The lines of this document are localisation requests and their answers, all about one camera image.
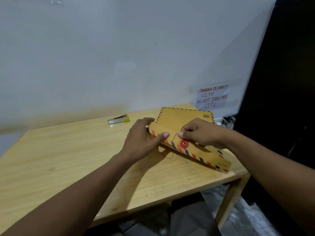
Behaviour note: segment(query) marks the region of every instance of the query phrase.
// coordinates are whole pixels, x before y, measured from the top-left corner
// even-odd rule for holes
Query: floor
[[[213,218],[219,209],[226,189],[227,186],[220,185],[201,192]],[[138,214],[118,225],[126,236],[167,236],[169,232],[167,206]],[[235,205],[221,229],[221,233],[223,236],[281,236],[256,204],[249,206],[242,198]]]

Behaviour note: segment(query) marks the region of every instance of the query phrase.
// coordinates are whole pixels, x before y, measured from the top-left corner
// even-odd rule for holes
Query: wooden tabletop
[[[195,109],[190,104],[176,107]],[[107,120],[117,116],[26,132],[0,158],[0,234],[42,202],[106,163],[121,150],[134,122],[156,118],[159,110],[130,113],[130,122],[113,125],[108,125]],[[223,150],[224,158],[232,162],[228,173],[168,149],[163,153],[168,158],[156,150],[126,172],[96,215],[95,225],[248,174],[228,150]]]

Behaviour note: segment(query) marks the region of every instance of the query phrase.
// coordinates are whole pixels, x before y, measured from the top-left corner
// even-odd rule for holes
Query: handwritten sign
[[[217,85],[199,89],[197,93],[196,108],[209,111],[224,107],[229,95],[229,85]]]

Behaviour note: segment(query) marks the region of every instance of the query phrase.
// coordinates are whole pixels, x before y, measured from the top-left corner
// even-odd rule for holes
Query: white wall
[[[275,0],[0,0],[0,125],[122,104],[195,101],[238,79],[237,113]]]

